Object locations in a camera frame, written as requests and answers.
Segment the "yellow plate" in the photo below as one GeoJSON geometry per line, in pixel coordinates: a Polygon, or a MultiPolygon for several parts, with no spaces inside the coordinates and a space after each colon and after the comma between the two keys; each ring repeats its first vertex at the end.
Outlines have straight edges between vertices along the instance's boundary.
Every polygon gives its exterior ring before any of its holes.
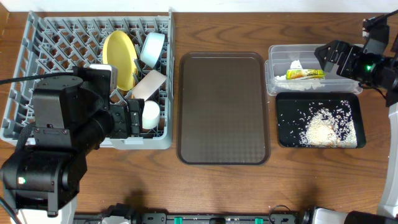
{"type": "Polygon", "coordinates": [[[117,87],[122,91],[129,91],[136,84],[135,59],[137,59],[136,50],[125,32],[116,30],[107,36],[103,45],[103,63],[117,68],[117,87]]]}

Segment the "green snack wrapper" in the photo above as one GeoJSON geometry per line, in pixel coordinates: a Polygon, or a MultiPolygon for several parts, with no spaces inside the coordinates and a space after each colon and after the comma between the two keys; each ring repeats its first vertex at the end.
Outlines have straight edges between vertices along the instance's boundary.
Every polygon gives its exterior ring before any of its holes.
{"type": "Polygon", "coordinates": [[[323,70],[315,70],[315,69],[290,69],[286,72],[287,80],[299,80],[299,79],[324,79],[326,74],[323,70]]]}

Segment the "rice food waste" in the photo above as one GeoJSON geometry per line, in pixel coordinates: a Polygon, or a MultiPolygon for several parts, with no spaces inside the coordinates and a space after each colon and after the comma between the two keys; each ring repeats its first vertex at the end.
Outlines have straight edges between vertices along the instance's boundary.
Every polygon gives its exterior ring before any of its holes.
{"type": "Polygon", "coordinates": [[[282,100],[277,104],[277,127],[285,147],[358,146],[347,100],[282,100]]]}

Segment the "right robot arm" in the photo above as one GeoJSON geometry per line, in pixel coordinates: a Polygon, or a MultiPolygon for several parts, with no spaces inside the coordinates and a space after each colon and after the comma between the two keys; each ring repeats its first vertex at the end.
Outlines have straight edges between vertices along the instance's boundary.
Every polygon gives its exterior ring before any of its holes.
{"type": "Polygon", "coordinates": [[[387,177],[377,214],[397,218],[397,55],[383,55],[385,47],[372,50],[334,40],[315,49],[321,69],[330,72],[336,65],[337,75],[357,81],[366,88],[387,91],[384,99],[389,108],[391,129],[387,177]]]}

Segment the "white bowl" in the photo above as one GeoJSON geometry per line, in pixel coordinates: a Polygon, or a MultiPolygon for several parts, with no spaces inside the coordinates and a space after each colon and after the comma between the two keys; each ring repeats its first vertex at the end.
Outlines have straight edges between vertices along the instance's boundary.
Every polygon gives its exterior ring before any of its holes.
{"type": "Polygon", "coordinates": [[[157,70],[151,70],[133,89],[133,98],[148,100],[166,81],[167,77],[157,70]]]}

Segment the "light blue bowl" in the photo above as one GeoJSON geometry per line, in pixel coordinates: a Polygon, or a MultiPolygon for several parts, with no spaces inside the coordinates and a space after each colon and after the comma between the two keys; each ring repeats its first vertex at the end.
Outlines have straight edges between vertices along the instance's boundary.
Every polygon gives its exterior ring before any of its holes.
{"type": "Polygon", "coordinates": [[[150,32],[147,34],[144,45],[142,46],[140,60],[148,67],[155,68],[164,45],[165,35],[150,32]]]}

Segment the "small white cup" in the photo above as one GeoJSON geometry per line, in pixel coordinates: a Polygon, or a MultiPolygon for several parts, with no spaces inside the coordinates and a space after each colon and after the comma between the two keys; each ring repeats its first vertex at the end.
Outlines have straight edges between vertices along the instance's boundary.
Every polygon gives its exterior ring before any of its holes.
{"type": "Polygon", "coordinates": [[[142,128],[153,129],[160,121],[160,106],[154,101],[146,101],[142,112],[142,128]]]}

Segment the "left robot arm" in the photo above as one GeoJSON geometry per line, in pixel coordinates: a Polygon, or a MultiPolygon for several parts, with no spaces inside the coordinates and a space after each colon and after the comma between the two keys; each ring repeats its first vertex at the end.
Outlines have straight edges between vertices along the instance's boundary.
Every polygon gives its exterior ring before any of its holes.
{"type": "Polygon", "coordinates": [[[68,73],[37,77],[35,120],[1,167],[1,206],[13,223],[71,223],[86,156],[107,137],[127,138],[142,128],[144,100],[109,102],[110,78],[68,73]]]}

